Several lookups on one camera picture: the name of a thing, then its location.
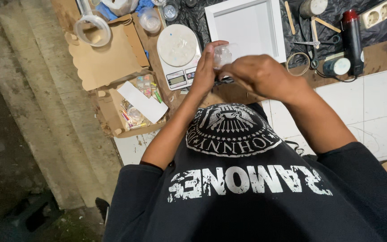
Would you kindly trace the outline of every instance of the digital kitchen scale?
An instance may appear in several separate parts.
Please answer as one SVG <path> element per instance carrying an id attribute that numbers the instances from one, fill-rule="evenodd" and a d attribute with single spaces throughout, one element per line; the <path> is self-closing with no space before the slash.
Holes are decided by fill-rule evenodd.
<path id="1" fill-rule="evenodd" d="M 169 25 L 159 34 L 157 49 L 169 90 L 191 86 L 201 58 L 195 33 L 184 25 Z"/>

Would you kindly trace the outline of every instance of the popsicle stick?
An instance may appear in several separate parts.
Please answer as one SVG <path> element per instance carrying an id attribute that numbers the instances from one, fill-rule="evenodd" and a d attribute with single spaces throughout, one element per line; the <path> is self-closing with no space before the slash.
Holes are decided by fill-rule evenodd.
<path id="1" fill-rule="evenodd" d="M 294 22 L 292 21 L 292 14 L 291 14 L 291 10 L 289 9 L 289 4 L 287 1 L 285 1 L 285 7 L 286 7 L 286 12 L 288 13 L 289 25 L 291 25 L 292 35 L 295 35 Z"/>
<path id="2" fill-rule="evenodd" d="M 313 31 L 313 41 L 317 41 L 316 17 L 311 17 L 311 30 Z"/>
<path id="3" fill-rule="evenodd" d="M 334 27 L 334 26 L 328 24 L 327 22 L 325 22 L 325 21 L 322 20 L 322 19 L 319 19 L 318 17 L 315 17 L 314 20 L 317 21 L 318 23 L 321 23 L 321 24 L 325 25 L 326 27 L 328 27 L 328 28 L 334 30 L 334 31 L 337 32 L 337 33 L 341 33 L 341 30 L 340 30 L 340 29 L 338 29 L 338 28 L 336 28 L 336 27 Z"/>

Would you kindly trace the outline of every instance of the black plastic sheet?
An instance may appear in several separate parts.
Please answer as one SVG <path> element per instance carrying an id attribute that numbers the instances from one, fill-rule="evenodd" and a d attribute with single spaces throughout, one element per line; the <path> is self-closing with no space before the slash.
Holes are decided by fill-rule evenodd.
<path id="1" fill-rule="evenodd" d="M 201 48 L 204 48 L 207 43 L 210 42 L 209 29 L 207 26 L 206 14 L 204 8 L 213 4 L 224 2 L 225 0 L 198 0 L 198 3 L 194 7 L 188 7 L 185 0 L 175 0 L 179 3 L 180 9 L 178 17 L 174 21 L 167 21 L 167 25 L 171 24 L 182 24 L 188 26 L 194 31 L 198 37 Z M 288 15 L 284 0 L 280 0 L 280 15 L 282 17 L 283 36 L 285 39 L 286 57 L 288 58 L 291 54 L 297 52 L 307 52 L 307 47 L 300 44 L 294 44 L 295 41 L 306 41 L 303 39 L 300 32 L 298 9 L 304 0 L 289 0 L 289 8 L 292 13 L 292 19 L 295 26 L 295 35 L 292 35 L 291 28 L 289 25 Z M 343 13 L 349 9 L 355 9 L 357 13 L 362 13 L 377 4 L 380 0 L 328 0 L 328 6 L 326 10 L 318 15 L 320 19 L 327 23 L 341 29 L 341 19 Z M 311 41 L 311 27 L 309 20 L 303 19 L 301 21 L 303 26 L 304 34 L 307 41 Z M 332 36 L 336 35 L 337 32 L 325 27 L 320 23 L 316 23 L 316 31 L 319 41 L 327 41 Z M 377 43 L 387 41 L 387 20 L 373 26 L 372 28 L 361 31 L 362 45 L 367 47 Z M 319 60 L 325 59 L 327 56 L 339 53 L 343 51 L 343 41 L 337 44 L 320 45 L 317 50 L 317 57 Z M 290 68 L 306 64 L 306 60 L 302 56 L 295 56 L 291 63 Z M 232 80 L 226 80 L 222 83 L 232 82 Z"/>

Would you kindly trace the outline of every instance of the white tile floor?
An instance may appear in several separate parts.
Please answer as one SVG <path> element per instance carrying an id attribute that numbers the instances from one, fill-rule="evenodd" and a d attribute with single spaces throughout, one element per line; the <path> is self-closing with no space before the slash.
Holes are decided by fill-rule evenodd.
<path id="1" fill-rule="evenodd" d="M 387 71 L 368 75 L 352 83 L 336 83 L 316 88 L 336 111 L 356 139 L 379 160 L 387 159 Z M 281 102 L 262 102 L 268 121 L 284 140 L 295 141 L 304 154 L 314 154 Z M 117 139 L 124 164 L 138 164 L 156 132 Z"/>

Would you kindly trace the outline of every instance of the black t-shirt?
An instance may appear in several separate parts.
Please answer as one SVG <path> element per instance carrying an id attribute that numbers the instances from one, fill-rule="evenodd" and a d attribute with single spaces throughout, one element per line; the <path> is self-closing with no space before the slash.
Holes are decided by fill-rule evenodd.
<path id="1" fill-rule="evenodd" d="M 387 241 L 387 173 L 361 143 L 305 161 L 240 104 L 200 108 L 161 171 L 119 174 L 104 241 Z"/>

